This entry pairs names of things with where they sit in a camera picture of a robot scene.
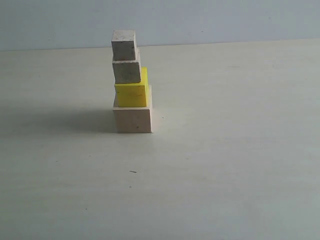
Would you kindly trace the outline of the large pale wooden cube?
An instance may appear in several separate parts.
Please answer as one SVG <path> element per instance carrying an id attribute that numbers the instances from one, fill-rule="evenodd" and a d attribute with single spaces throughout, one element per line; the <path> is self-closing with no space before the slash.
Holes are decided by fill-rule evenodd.
<path id="1" fill-rule="evenodd" d="M 112 111 L 118 133 L 152 133 L 152 86 L 148 86 L 146 107 L 120 107 L 118 104 L 118 97 L 115 95 Z"/>

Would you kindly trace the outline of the yellow cube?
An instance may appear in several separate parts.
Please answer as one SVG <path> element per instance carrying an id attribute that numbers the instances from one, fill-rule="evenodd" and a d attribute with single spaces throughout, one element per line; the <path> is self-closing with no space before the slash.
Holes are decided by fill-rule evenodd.
<path id="1" fill-rule="evenodd" d="M 114 87 L 119 107 L 146 107 L 150 95 L 147 67 L 141 68 L 140 82 L 116 83 Z"/>

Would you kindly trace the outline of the medium wooden cube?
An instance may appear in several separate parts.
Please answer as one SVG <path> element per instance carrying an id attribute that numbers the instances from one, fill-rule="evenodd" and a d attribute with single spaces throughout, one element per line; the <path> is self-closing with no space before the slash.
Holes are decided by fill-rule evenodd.
<path id="1" fill-rule="evenodd" d="M 116 84 L 140 83 L 141 77 L 141 57 L 139 48 L 136 49 L 135 60 L 114 60 L 112 68 Z"/>

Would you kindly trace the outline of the small wooden cube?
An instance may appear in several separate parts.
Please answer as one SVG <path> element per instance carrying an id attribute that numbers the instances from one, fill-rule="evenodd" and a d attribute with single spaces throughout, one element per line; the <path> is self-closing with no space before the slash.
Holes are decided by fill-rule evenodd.
<path id="1" fill-rule="evenodd" d="M 115 61 L 134 61 L 137 50 L 135 30 L 114 30 L 111 46 Z"/>

